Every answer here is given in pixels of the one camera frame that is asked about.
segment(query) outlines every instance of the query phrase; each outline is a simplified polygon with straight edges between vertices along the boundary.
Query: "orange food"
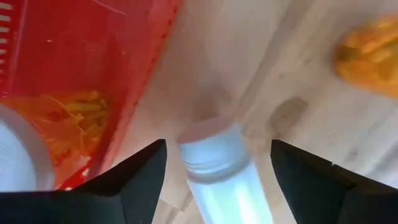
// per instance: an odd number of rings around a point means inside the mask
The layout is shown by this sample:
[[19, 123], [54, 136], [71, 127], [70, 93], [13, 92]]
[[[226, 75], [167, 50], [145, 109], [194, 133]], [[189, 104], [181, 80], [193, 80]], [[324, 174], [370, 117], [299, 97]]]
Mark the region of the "orange food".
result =
[[55, 186], [81, 169], [96, 152], [109, 108], [98, 91], [2, 99], [43, 137], [55, 169]]
[[398, 97], [398, 15], [352, 31], [336, 49], [336, 68], [346, 81]]

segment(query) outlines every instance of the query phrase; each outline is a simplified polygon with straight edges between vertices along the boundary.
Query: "wooden surface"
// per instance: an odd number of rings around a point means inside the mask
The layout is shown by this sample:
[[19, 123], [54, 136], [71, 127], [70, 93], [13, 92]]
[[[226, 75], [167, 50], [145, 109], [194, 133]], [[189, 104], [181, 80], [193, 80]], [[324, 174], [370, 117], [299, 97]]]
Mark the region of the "wooden surface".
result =
[[117, 161], [168, 144], [155, 224], [203, 223], [175, 137], [217, 114], [242, 123], [275, 223], [295, 223], [269, 159], [279, 138], [398, 187], [398, 104], [349, 86], [331, 55], [396, 0], [185, 0]]

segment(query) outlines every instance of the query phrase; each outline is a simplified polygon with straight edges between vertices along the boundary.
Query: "stain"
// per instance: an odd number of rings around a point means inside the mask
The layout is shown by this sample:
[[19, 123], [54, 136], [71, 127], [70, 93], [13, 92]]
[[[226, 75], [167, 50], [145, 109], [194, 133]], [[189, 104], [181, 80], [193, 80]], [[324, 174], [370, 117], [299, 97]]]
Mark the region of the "stain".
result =
[[274, 139], [289, 135], [290, 130], [301, 120], [308, 102], [294, 97], [281, 103], [270, 115], [266, 126], [270, 127]]
[[350, 163], [353, 162], [359, 154], [359, 149], [353, 149], [352, 151], [350, 151], [347, 155], [347, 157], [344, 159], [344, 163]]
[[306, 59], [305, 61], [304, 61], [304, 65], [309, 65], [310, 63], [311, 63], [311, 59], [309, 58], [309, 59]]
[[232, 97], [221, 82], [213, 80], [201, 87], [199, 96], [194, 98], [193, 102], [191, 120], [203, 121], [219, 116], [222, 113], [222, 107], [231, 104]]
[[282, 79], [284, 79], [284, 78], [286, 77], [286, 75], [287, 75], [286, 72], [281, 72], [281, 73], [279, 73], [279, 75], [278, 75], [278, 79], [279, 79], [279, 80], [282, 80]]

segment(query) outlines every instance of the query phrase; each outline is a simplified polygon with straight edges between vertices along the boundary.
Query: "clear plastic bottle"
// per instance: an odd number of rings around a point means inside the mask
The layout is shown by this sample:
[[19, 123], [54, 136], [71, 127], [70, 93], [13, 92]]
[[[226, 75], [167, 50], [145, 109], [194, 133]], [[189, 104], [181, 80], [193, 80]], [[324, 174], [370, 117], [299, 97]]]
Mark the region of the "clear plastic bottle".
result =
[[177, 140], [187, 182], [207, 224], [271, 224], [272, 215], [240, 127], [217, 117]]

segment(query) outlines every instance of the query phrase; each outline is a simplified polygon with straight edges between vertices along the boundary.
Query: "red plastic basket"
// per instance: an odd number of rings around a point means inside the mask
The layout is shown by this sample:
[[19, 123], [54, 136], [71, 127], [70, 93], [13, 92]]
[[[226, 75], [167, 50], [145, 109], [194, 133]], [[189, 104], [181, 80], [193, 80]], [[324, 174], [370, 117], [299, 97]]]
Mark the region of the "red plastic basket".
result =
[[98, 152], [61, 188], [73, 188], [110, 168], [179, 4], [0, 0], [2, 97], [95, 88], [113, 102]]

